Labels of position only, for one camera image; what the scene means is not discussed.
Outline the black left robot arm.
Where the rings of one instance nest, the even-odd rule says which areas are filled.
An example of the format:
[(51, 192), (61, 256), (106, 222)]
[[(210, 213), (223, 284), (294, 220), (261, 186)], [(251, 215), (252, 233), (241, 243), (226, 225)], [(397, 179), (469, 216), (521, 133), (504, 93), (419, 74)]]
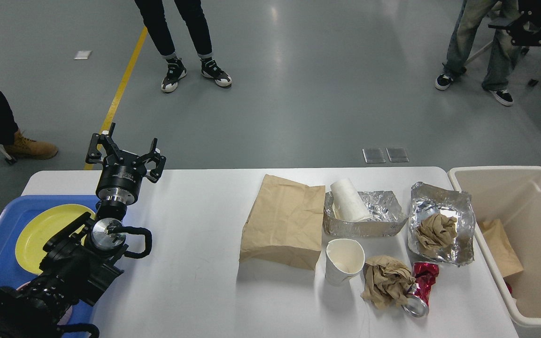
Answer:
[(84, 332), (98, 338), (92, 323), (62, 324), (63, 316), (80, 301), (94, 306), (123, 273), (115, 266), (122, 257), (142, 259), (152, 250), (152, 233), (123, 225), (129, 205), (137, 202), (143, 179), (156, 183), (167, 158), (157, 138), (143, 155), (120, 149), (108, 132), (94, 133), (86, 163), (102, 165), (96, 188), (96, 214), (85, 212), (43, 245), (41, 273), (17, 289), (0, 287), (0, 338), (62, 338)]

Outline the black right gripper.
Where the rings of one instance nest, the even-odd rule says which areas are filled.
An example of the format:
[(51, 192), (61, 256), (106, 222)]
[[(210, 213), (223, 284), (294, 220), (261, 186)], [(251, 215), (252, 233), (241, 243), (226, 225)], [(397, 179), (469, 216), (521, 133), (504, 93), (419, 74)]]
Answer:
[(505, 31), (514, 46), (541, 46), (541, 0), (518, 0), (518, 8), (524, 12), (519, 18), (498, 17), (488, 27)]

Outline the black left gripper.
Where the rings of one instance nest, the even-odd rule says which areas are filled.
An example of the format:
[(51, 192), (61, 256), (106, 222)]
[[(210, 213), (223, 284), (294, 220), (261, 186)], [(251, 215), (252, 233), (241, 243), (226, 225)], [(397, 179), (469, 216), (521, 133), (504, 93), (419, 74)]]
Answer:
[[(121, 150), (112, 139), (115, 126), (112, 123), (105, 132), (93, 133), (85, 162), (102, 165), (96, 188), (99, 200), (118, 201), (128, 206), (138, 201), (144, 178), (154, 184), (159, 181), (167, 158), (159, 152), (158, 139), (154, 138), (147, 154), (131, 160), (129, 152)], [(147, 169), (148, 163), (155, 166)]]

